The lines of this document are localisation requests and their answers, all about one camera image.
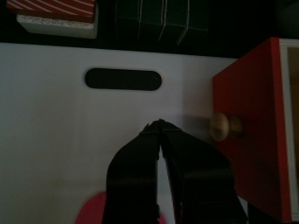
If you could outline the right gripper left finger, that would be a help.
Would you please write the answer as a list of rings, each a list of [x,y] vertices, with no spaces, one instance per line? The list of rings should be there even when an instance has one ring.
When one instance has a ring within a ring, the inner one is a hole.
[[[116,152],[108,165],[102,224],[158,224],[158,150],[160,122],[154,121]]]

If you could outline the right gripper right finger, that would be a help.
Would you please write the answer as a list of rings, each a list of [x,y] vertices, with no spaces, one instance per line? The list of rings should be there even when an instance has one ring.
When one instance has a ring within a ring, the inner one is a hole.
[[[158,122],[174,224],[247,224],[229,161],[209,143]]]

